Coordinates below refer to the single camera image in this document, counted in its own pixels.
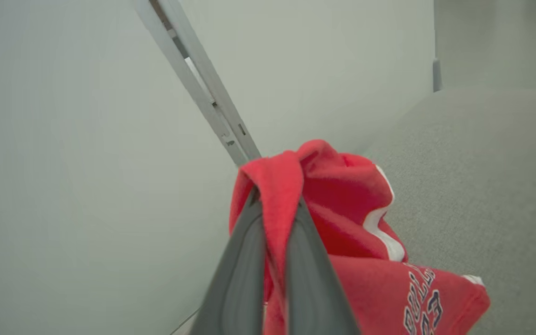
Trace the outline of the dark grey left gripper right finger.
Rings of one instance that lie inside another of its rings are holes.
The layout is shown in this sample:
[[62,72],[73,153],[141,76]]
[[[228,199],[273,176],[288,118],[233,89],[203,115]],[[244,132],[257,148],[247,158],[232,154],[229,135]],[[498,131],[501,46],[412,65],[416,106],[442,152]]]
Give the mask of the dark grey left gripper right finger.
[[289,335],[359,335],[359,325],[300,199],[287,242],[286,301]]

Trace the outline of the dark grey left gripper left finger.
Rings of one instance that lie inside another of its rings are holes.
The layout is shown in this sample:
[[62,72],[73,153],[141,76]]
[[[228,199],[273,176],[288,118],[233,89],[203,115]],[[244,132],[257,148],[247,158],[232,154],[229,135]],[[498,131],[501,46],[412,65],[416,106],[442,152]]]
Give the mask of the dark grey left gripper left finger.
[[191,335],[261,335],[266,237],[260,192],[244,202]]

